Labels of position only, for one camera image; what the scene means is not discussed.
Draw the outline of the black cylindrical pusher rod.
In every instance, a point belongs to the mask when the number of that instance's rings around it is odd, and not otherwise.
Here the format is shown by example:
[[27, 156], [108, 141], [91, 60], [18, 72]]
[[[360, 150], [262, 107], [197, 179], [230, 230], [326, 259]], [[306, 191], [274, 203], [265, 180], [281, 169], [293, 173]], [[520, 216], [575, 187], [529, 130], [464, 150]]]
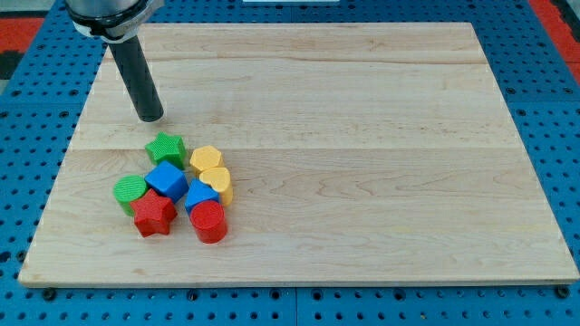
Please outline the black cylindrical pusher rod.
[[164, 110], [139, 38], [111, 43], [110, 49], [138, 118], [144, 122], [161, 119]]

